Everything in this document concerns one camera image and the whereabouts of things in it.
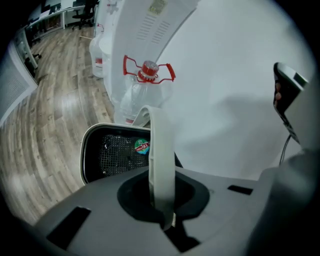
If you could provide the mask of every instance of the black office chair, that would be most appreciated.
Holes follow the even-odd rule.
[[[85,2],[85,6],[83,9],[83,13],[79,14],[79,10],[76,10],[76,15],[72,16],[72,18],[74,19],[80,19],[80,22],[76,25],[74,25],[72,27],[72,30],[74,30],[74,28],[76,26],[79,26],[79,29],[81,29],[81,27],[85,24],[88,24],[90,27],[93,26],[93,24],[91,23],[91,18],[95,15],[95,5],[96,5],[96,1],[95,0],[86,0]]]

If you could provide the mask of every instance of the smartphone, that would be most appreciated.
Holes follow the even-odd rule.
[[[273,106],[275,111],[283,120],[284,126],[287,128],[292,138],[299,143],[298,137],[286,118],[285,111],[299,95],[300,92],[304,90],[304,87],[308,83],[302,75],[297,73],[291,67],[284,63],[277,62],[273,66],[274,72],[274,96],[273,96]],[[280,84],[279,93],[281,94],[281,99],[276,102],[276,94],[278,93],[276,89],[276,83]]]

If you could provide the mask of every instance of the wooden floor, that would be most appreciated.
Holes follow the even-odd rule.
[[[113,121],[103,80],[92,75],[93,28],[59,30],[31,49],[41,54],[38,88],[0,129],[0,180],[14,214],[34,224],[82,186],[80,146],[92,125]]]

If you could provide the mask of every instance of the round sticker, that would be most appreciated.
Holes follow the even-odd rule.
[[[149,151],[149,142],[144,138],[140,138],[135,142],[134,149],[139,154],[145,155]]]

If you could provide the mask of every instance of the white plastic handle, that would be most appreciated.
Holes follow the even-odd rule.
[[[165,112],[145,105],[139,111],[132,125],[151,123],[149,152],[150,202],[164,215],[164,230],[171,227],[175,204],[175,152],[174,136]]]

